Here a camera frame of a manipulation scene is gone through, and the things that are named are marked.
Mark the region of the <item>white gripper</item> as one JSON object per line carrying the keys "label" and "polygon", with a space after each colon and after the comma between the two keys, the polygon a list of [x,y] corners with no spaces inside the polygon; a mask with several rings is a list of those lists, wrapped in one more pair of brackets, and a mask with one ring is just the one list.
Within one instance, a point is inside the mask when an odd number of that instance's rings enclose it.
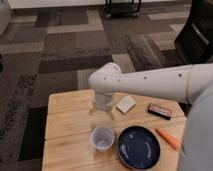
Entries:
{"label": "white gripper", "polygon": [[[110,116],[111,120],[114,120],[114,115],[112,110],[114,101],[113,101],[113,94],[112,93],[96,93],[94,95],[93,99],[93,106],[96,110],[105,111],[108,112],[108,115]],[[91,108],[89,110],[89,115],[92,115],[94,113],[94,108]]]}

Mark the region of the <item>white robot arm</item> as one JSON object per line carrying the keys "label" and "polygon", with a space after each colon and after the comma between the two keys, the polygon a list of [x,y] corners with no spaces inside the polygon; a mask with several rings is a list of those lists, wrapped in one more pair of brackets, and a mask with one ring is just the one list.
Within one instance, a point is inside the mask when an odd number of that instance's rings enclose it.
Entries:
{"label": "white robot arm", "polygon": [[117,92],[189,104],[177,171],[213,171],[213,63],[124,73],[107,63],[88,79],[93,106],[107,111]]}

